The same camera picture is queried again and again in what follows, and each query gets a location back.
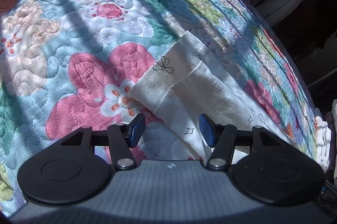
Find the white hanging garment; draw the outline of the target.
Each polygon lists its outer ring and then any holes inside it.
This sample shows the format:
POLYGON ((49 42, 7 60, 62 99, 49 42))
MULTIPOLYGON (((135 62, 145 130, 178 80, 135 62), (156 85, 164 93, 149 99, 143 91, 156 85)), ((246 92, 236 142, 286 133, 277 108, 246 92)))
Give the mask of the white hanging garment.
POLYGON ((257 5, 262 18, 274 27, 291 14, 303 0, 265 0, 257 5))

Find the floral quilted bedspread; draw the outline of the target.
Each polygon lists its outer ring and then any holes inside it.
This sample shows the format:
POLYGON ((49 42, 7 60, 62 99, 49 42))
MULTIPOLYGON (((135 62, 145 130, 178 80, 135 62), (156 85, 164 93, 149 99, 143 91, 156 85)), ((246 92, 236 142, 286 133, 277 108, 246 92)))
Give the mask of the floral quilted bedspread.
POLYGON ((1 212, 25 204, 19 167, 83 125, 104 130, 142 113, 137 162, 204 160, 199 134, 169 130, 128 95, 150 68, 173 74, 166 53, 185 32, 234 79, 231 113, 315 156, 310 95, 249 0, 1 0, 1 212))

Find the cream patterned pajama garment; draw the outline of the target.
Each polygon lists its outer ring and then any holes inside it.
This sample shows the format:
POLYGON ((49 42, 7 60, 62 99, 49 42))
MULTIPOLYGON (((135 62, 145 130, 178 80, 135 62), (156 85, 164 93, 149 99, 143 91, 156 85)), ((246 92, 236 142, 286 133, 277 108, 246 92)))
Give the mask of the cream patterned pajama garment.
POLYGON ((199 117, 246 130, 260 125, 307 156, 316 152, 314 113, 289 68, 271 74, 261 61, 244 62, 232 76, 210 49, 185 32, 137 81, 130 96, 145 106, 190 149, 207 158, 210 149, 199 117))

